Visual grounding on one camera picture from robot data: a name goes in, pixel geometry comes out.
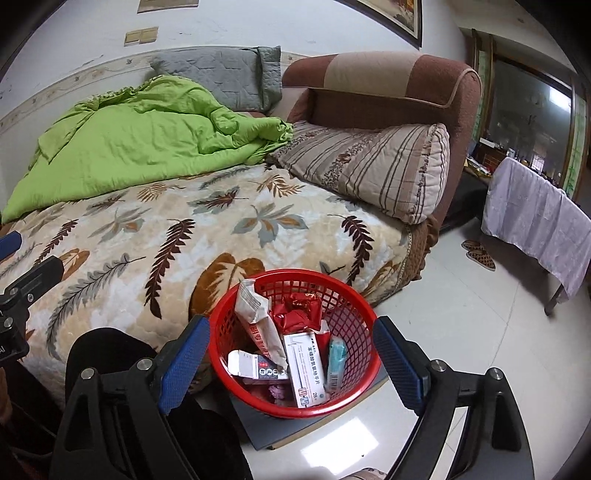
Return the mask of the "brown slipper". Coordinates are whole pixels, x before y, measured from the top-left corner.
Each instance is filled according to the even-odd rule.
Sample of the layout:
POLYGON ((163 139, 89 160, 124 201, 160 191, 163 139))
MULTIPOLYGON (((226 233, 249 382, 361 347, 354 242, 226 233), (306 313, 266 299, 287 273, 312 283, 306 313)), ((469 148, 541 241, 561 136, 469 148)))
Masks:
POLYGON ((462 248, 466 251, 466 257, 486 270, 495 271, 496 264, 492 256, 488 253, 483 244, 476 240, 465 240, 461 244, 462 248))

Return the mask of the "lavender cloth covered table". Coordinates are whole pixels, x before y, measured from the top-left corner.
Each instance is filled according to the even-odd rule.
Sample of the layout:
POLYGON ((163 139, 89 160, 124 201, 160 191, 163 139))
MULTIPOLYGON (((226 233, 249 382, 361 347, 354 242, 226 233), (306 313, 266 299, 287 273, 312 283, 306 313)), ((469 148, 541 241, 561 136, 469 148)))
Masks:
POLYGON ((579 291, 590 265, 590 218, 534 170, 510 157, 501 162, 489 183, 481 230, 537 260, 559 281, 544 306, 547 315, 579 291))

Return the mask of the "teal white small tube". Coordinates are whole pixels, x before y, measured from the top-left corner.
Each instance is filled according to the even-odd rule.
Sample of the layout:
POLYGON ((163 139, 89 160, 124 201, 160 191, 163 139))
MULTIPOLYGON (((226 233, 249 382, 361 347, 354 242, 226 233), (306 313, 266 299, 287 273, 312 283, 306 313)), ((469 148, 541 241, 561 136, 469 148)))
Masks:
POLYGON ((341 337, 332 336, 329 342, 327 371, 325 372, 325 391, 338 392, 344 382, 348 347, 341 337))

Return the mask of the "leaf pattern bed blanket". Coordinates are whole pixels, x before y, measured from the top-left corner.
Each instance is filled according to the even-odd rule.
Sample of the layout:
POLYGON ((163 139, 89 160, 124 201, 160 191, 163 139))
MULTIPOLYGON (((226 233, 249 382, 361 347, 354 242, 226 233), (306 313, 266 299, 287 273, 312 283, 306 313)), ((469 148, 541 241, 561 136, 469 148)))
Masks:
POLYGON ((49 256, 62 281, 30 310, 24 367, 57 400, 75 340, 112 327, 153 348, 246 277, 318 271, 377 305, 417 280, 439 234, 263 165, 61 202, 7 226, 21 248, 9 285, 49 256))

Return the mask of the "white red snack wrapper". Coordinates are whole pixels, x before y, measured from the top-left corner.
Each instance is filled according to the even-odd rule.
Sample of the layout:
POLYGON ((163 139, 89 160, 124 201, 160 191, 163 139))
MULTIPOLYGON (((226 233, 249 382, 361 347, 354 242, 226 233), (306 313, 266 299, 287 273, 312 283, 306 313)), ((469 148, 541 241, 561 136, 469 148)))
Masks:
POLYGON ((270 300, 256 292, 256 281, 245 279, 238 285, 235 315, 264 357, 287 370, 287 354, 276 324, 270 317, 270 300))

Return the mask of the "grey quilted pillow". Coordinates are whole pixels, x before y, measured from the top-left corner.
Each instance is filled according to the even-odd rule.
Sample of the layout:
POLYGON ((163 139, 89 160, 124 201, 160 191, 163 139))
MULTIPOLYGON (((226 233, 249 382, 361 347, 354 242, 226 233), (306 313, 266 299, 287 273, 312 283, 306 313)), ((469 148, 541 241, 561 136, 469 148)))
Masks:
POLYGON ((266 113, 283 97, 280 56, 278 46, 200 46, 160 53, 150 67, 197 82, 233 111, 266 113))

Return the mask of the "dark glass cabinet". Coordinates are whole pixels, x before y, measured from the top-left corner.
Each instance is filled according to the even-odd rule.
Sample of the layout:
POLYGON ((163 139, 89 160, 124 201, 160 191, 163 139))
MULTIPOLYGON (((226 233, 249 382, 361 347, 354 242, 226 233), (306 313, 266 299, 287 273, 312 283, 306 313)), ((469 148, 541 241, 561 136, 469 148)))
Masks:
POLYGON ((491 176, 506 157, 575 200, 590 151, 590 88, 552 58, 491 33, 464 28, 483 84, 469 156, 491 176))

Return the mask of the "long white barcode box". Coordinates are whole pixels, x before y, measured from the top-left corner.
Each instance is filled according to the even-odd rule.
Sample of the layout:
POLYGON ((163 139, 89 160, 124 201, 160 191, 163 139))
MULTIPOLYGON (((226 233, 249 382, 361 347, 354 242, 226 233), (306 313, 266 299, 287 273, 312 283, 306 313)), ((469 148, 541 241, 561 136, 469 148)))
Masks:
POLYGON ((311 332, 283 336, 284 351, 297 407, 307 409, 329 401, 325 391, 325 372, 315 334, 311 332))

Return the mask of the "blue white medicine box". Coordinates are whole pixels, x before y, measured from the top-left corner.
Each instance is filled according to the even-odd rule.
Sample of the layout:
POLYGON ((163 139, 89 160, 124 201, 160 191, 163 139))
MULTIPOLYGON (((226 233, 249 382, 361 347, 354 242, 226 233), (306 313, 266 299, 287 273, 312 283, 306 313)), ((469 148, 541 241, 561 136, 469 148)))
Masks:
POLYGON ((233 350, 228 354, 228 372, 254 382, 286 382, 290 375, 272 361, 259 354, 233 350))

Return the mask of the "purple red wrapper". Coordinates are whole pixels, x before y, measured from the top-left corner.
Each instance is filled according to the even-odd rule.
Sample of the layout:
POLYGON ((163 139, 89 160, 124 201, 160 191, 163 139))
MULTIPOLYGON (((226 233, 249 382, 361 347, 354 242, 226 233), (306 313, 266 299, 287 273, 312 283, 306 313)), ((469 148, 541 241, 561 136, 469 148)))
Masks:
POLYGON ((274 405, 281 407, 294 406, 294 394, 287 383, 270 385, 267 390, 269 390, 271 402, 274 405))

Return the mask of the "red plastic basket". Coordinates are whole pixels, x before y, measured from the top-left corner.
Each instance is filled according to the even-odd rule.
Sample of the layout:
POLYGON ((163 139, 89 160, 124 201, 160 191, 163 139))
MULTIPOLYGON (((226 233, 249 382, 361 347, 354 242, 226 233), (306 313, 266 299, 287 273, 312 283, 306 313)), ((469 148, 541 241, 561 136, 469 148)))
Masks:
POLYGON ((304 269, 239 281, 208 314, 212 368, 237 399, 273 417, 308 419, 356 401, 375 380, 377 319, 351 286, 304 269))

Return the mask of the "framed wall picture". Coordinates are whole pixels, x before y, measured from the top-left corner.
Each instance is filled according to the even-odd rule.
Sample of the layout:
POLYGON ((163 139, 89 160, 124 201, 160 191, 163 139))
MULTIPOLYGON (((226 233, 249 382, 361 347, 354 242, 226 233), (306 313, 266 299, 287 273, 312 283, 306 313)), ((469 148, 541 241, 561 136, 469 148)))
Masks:
POLYGON ((339 0, 339 3, 380 23, 413 47, 422 47, 422 0, 339 0))

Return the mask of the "red crumpled wrapper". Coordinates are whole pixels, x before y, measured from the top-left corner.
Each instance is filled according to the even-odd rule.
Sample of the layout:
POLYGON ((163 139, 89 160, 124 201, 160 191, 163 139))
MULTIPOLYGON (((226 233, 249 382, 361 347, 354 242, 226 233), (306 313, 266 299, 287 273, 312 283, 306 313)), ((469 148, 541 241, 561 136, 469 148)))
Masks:
POLYGON ((308 330, 318 332, 322 328, 322 301, 311 293, 296 292, 283 295, 283 298, 271 307, 270 318, 281 335, 308 330))

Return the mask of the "green quilt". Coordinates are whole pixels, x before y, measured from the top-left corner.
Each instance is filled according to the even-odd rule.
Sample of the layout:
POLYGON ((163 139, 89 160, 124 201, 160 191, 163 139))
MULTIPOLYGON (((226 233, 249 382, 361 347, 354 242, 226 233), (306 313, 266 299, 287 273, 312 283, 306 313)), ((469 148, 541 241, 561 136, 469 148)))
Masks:
POLYGON ((2 209, 34 210, 150 182, 262 162, 294 127, 219 103, 204 86, 160 75, 80 101, 37 139, 26 174, 2 209))

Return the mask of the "brown sofa headboard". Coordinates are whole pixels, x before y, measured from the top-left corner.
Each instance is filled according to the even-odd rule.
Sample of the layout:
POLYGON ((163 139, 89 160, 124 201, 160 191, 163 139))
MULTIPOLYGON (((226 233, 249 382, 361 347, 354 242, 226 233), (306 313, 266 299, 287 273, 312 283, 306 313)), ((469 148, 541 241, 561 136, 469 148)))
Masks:
POLYGON ((404 124, 446 126, 451 162, 433 213, 444 223, 460 182, 481 98, 478 73, 463 62, 410 52, 354 52, 305 57, 287 67, 283 97, 270 115, 339 128, 404 124))

